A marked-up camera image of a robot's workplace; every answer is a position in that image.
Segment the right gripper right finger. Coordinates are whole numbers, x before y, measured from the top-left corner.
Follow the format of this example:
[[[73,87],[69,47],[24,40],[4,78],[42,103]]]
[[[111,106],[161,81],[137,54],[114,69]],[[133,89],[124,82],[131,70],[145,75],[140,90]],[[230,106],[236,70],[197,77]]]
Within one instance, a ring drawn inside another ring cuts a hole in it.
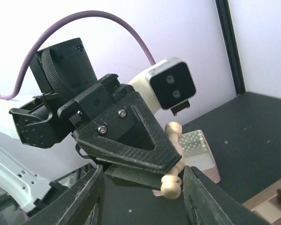
[[[197,167],[185,166],[183,196],[189,225],[268,225]]]

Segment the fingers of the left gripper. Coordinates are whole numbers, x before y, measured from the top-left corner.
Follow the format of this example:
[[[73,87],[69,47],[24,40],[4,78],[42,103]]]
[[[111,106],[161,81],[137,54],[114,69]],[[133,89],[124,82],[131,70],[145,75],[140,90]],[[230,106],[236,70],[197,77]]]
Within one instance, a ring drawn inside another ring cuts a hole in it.
[[[179,155],[141,95],[133,91],[73,132],[89,155],[112,163],[106,175],[118,185],[160,189]]]

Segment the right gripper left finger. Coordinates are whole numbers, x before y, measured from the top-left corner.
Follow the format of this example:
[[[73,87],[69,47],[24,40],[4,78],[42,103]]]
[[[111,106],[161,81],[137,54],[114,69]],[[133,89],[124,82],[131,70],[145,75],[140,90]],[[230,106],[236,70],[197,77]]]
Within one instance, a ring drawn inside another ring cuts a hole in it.
[[[100,225],[104,205],[104,171],[91,169],[25,225]]]

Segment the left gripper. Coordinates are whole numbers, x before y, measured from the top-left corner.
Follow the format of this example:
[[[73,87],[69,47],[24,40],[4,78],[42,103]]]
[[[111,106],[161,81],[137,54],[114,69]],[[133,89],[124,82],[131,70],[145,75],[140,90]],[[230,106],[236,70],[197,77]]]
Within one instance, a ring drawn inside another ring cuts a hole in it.
[[[80,38],[37,51],[29,67],[41,95],[10,114],[23,144],[47,149],[133,92],[116,74],[98,79]]]

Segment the white pawn chess piece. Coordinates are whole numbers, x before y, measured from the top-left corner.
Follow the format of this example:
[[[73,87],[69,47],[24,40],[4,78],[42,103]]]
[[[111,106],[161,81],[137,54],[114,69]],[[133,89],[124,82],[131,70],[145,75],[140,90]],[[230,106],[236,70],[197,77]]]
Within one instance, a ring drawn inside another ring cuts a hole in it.
[[[177,199],[181,194],[182,180],[179,174],[185,167],[185,157],[179,139],[182,136],[182,126],[177,122],[169,122],[165,126],[165,133],[179,155],[179,160],[173,164],[173,167],[161,178],[160,192],[167,199]]]

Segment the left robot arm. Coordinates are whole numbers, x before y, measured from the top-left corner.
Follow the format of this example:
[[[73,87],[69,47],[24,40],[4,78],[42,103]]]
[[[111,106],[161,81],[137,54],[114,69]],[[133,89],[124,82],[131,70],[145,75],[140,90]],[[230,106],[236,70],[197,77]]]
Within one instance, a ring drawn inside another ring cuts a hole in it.
[[[97,78],[80,38],[39,49],[29,56],[41,94],[0,97],[0,187],[29,215],[58,193],[50,177],[65,177],[84,157],[130,173],[130,182],[162,189],[164,175],[181,160],[171,135],[181,127],[161,128],[160,105],[149,83],[163,60],[120,83],[116,74]]]

